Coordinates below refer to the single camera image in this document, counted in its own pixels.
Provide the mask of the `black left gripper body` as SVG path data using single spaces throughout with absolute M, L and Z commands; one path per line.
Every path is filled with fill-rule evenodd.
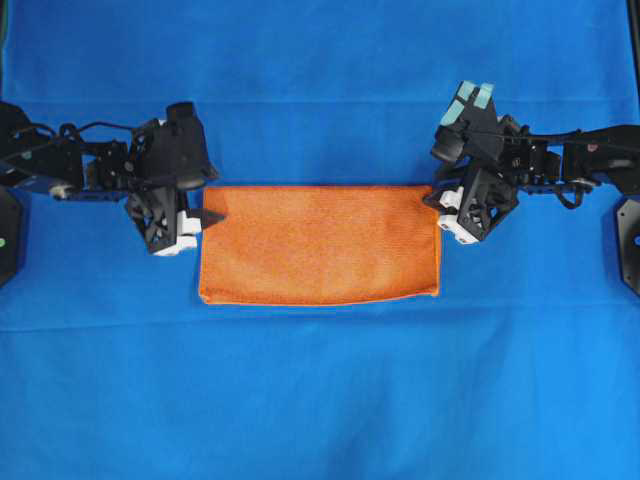
M 135 182 L 125 210 L 141 234 L 149 253 L 176 256 L 198 246 L 198 221 L 189 219 L 187 193 L 174 186 L 157 185 L 143 177 L 142 162 L 147 150 L 146 136 L 157 122 L 153 119 L 141 127 L 134 137 L 137 148 Z

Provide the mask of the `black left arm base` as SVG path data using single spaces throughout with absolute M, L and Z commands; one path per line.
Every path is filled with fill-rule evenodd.
M 19 271 L 22 250 L 23 207 L 6 188 L 1 188 L 1 287 Z

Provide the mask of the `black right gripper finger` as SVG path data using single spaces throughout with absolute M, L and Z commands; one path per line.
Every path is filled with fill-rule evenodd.
M 422 199 L 423 203 L 433 209 L 455 209 L 456 191 L 438 190 L 427 194 Z

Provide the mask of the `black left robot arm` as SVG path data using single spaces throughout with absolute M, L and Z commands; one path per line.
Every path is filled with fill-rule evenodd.
M 193 103 L 172 104 L 165 118 L 128 128 L 130 142 L 88 141 L 83 131 L 72 123 L 52 129 L 2 103 L 2 186 L 57 201 L 123 201 L 156 256 L 196 248 L 198 234 L 225 220 L 188 202 L 189 192 L 218 177 Z

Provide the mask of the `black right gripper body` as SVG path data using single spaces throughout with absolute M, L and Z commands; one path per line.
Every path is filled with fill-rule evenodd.
M 434 191 L 455 190 L 456 208 L 435 209 L 438 226 L 462 245 L 484 241 L 518 204 L 518 189 L 486 167 L 468 166 L 450 171 Z

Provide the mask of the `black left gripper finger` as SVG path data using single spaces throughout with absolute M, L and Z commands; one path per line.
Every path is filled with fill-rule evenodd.
M 206 208 L 189 209 L 187 211 L 187 217 L 198 221 L 200 231 L 205 231 L 207 228 L 226 219 L 225 214 L 208 210 Z

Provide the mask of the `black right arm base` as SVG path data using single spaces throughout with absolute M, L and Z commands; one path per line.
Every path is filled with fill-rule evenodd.
M 626 198 L 616 209 L 615 219 L 621 279 L 639 295 L 639 198 Z

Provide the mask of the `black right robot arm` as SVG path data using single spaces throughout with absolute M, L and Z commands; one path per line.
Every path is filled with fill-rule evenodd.
M 618 125 L 535 135 L 512 117 L 457 120 L 436 132 L 436 185 L 424 203 L 461 244 L 481 242 L 519 204 L 519 193 L 550 194 L 578 208 L 594 188 L 639 194 L 639 128 Z

